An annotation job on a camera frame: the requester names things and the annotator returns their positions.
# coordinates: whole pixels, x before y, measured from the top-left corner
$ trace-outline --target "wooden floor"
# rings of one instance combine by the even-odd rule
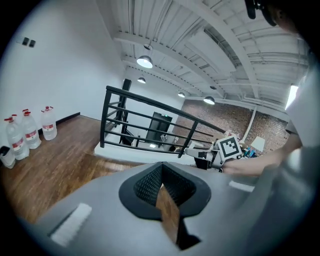
[[[77,116],[58,125],[54,140],[31,149],[29,157],[13,169],[0,168],[1,181],[16,214],[34,223],[57,201],[92,179],[112,175],[136,163],[117,162],[93,155],[99,142],[100,121]],[[179,210],[164,187],[156,207],[162,211],[162,225],[175,241]]]

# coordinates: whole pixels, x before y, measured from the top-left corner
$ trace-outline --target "bottle label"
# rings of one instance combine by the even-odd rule
[[[37,135],[37,130],[34,130],[33,132],[30,132],[25,135],[27,141],[32,141]]]
[[[21,138],[18,142],[12,144],[14,151],[20,150],[24,145],[24,138]]]
[[[45,131],[45,132],[50,132],[54,129],[54,125],[53,124],[50,124],[50,125],[43,125],[42,126],[42,129]]]

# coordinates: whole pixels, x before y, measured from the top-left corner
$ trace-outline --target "white strip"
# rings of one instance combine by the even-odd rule
[[[255,189],[254,186],[245,185],[245,184],[242,184],[242,183],[235,182],[233,180],[230,181],[229,186],[233,187],[235,189],[243,190],[243,191],[247,191],[247,192],[252,192]]]
[[[51,235],[51,239],[57,244],[67,247],[75,238],[85,220],[89,217],[92,208],[80,203],[71,215]]]

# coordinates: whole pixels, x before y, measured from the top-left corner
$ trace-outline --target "pendant light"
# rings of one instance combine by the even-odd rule
[[[214,104],[215,104],[215,99],[214,99],[213,97],[211,97],[211,96],[205,97],[205,98],[203,99],[203,101],[204,101],[205,103],[210,104],[210,105],[214,105]]]
[[[180,96],[181,98],[185,98],[185,97],[186,97],[183,92],[179,92],[179,93],[178,93],[178,96]]]
[[[141,77],[138,78],[138,82],[140,82],[142,84],[145,84],[146,83],[146,79],[143,76],[141,76]]]
[[[150,44],[145,44],[143,47],[148,51],[151,51],[153,49]],[[152,59],[147,55],[142,55],[141,57],[139,57],[136,60],[136,62],[140,66],[147,68],[147,69],[152,69],[152,67],[153,67]]]

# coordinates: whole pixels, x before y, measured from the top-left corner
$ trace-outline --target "black baseboard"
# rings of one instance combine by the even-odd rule
[[[72,118],[75,118],[75,117],[77,117],[79,115],[80,115],[80,112],[72,114],[72,115],[68,115],[68,116],[56,121],[55,124],[56,125],[60,125],[61,123],[65,122],[65,121],[68,121],[68,120],[70,120]],[[38,133],[39,133],[39,135],[43,134],[42,128],[38,130]]]

